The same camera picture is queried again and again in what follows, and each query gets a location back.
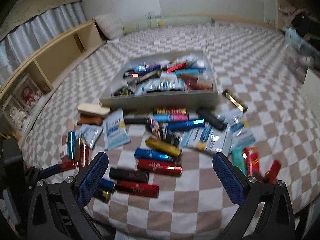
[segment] wooden shelf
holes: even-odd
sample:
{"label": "wooden shelf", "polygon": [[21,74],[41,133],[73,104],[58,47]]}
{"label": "wooden shelf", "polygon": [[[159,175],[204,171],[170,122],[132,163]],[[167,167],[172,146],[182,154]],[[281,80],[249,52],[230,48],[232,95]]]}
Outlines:
{"label": "wooden shelf", "polygon": [[[22,147],[26,136],[29,134],[43,107],[63,79],[83,59],[101,45],[102,40],[95,25],[95,20],[90,20],[65,31],[44,44],[30,55],[8,78],[0,90],[0,109],[26,73],[30,74],[30,77],[45,93],[35,106],[26,131],[21,138],[17,138],[19,139],[20,147]],[[0,132],[17,134],[12,129],[10,130],[10,126],[4,118],[1,118],[1,114]]]}

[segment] blue vape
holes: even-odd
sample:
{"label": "blue vape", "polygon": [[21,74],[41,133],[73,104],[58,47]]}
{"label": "blue vape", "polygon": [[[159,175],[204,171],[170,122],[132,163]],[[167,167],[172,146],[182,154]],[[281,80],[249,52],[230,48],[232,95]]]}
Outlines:
{"label": "blue vape", "polygon": [[205,125],[205,121],[203,118],[184,121],[184,122],[173,122],[167,125],[167,129],[171,132],[179,132],[179,131],[188,131],[193,128],[201,127],[203,128]]}
{"label": "blue vape", "polygon": [[105,191],[114,192],[115,191],[116,184],[112,182],[111,180],[107,179],[101,179],[100,184],[98,188],[103,189]]}
{"label": "blue vape", "polygon": [[182,69],[182,70],[175,71],[176,76],[179,76],[182,74],[199,75],[200,73],[203,73],[203,69]]}
{"label": "blue vape", "polygon": [[76,132],[68,132],[68,155],[70,160],[75,158],[75,148],[76,148]]}
{"label": "blue vape", "polygon": [[154,161],[160,161],[160,162],[173,162],[173,157],[169,155],[162,154],[157,151],[153,150],[146,150],[138,148],[136,149],[134,153],[134,157],[136,159],[148,159],[148,160],[154,160]]}
{"label": "blue vape", "polygon": [[171,114],[155,114],[153,120],[156,120],[157,122],[171,122],[172,116]]}

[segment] clear plastic container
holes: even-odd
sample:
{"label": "clear plastic container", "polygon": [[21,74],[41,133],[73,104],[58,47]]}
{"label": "clear plastic container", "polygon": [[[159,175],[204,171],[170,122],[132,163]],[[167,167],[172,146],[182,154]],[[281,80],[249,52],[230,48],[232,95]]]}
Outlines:
{"label": "clear plastic container", "polygon": [[302,83],[308,68],[320,70],[320,52],[303,40],[295,29],[285,30],[285,64]]}
{"label": "clear plastic container", "polygon": [[1,113],[15,133],[22,136],[30,122],[30,115],[12,95],[4,103]]}
{"label": "clear plastic container", "polygon": [[42,91],[38,88],[29,74],[26,74],[13,91],[14,98],[29,113],[38,103],[42,96]]}

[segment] bed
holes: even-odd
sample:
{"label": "bed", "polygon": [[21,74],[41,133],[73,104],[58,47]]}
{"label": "bed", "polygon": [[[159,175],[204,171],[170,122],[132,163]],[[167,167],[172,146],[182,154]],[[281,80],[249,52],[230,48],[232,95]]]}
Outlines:
{"label": "bed", "polygon": [[[22,153],[28,165],[58,163],[61,135],[79,118],[77,105],[98,102],[108,82],[129,57],[174,50],[203,49],[214,66],[217,87],[230,89],[247,106],[264,174],[273,159],[282,163],[283,180],[297,213],[319,194],[320,129],[300,97],[300,83],[284,66],[285,39],[276,31],[240,24],[189,25],[131,33],[119,43],[102,45],[64,79],[35,122]],[[216,112],[232,109],[222,96]],[[144,127],[127,126],[131,143],[108,151],[109,168],[134,168],[133,153],[150,136]],[[91,160],[104,151],[100,136]],[[150,174],[160,186],[158,199],[114,193],[108,204],[92,199],[88,214],[103,224],[133,236],[155,239],[212,239],[223,231],[238,206],[233,205],[212,168],[212,157],[183,150],[181,178]],[[77,170],[48,179],[61,182]],[[259,205],[246,234],[253,232],[262,211]]]}

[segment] white packet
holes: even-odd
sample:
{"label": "white packet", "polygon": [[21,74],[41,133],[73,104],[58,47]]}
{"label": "white packet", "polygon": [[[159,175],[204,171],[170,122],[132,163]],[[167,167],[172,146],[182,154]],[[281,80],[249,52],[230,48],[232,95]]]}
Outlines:
{"label": "white packet", "polygon": [[256,142],[256,139],[248,127],[245,115],[239,109],[233,109],[219,114],[218,119],[225,122],[232,133],[230,150],[236,147],[248,147]]}
{"label": "white packet", "polygon": [[99,135],[102,132],[102,127],[97,125],[83,124],[76,131],[76,138],[83,138],[90,149],[93,149]]}
{"label": "white packet", "polygon": [[122,109],[109,114],[102,121],[102,124],[105,150],[111,150],[130,142],[130,137],[125,129]]}
{"label": "white packet", "polygon": [[159,61],[158,64],[160,66],[165,66],[165,65],[170,64],[170,60],[164,59],[164,60]]}
{"label": "white packet", "polygon": [[140,95],[144,94],[145,87],[149,87],[149,86],[152,86],[153,84],[157,84],[157,83],[159,83],[159,81],[160,81],[160,78],[153,78],[153,79],[149,79],[146,82],[141,83],[140,85],[138,85],[138,88],[135,90],[134,95],[140,96]]}
{"label": "white packet", "polygon": [[228,156],[231,140],[232,133],[228,128],[218,131],[206,124],[204,128],[194,128],[184,132],[180,140],[180,147],[195,148],[213,154],[223,152],[225,156]]}
{"label": "white packet", "polygon": [[204,60],[198,59],[197,62],[193,64],[193,67],[205,68]]}
{"label": "white packet", "polygon": [[236,147],[246,148],[256,142],[250,128],[242,128],[232,133],[231,151]]}
{"label": "white packet", "polygon": [[176,80],[177,76],[174,72],[167,73],[167,72],[162,71],[160,78],[164,79],[166,81],[171,81],[171,80]]}
{"label": "white packet", "polygon": [[198,57],[194,54],[186,55],[181,58],[177,58],[174,63],[181,64],[184,62],[188,62],[189,67],[192,67],[198,61]]}
{"label": "white packet", "polygon": [[60,159],[68,155],[68,146],[67,144],[62,144],[59,146]]}

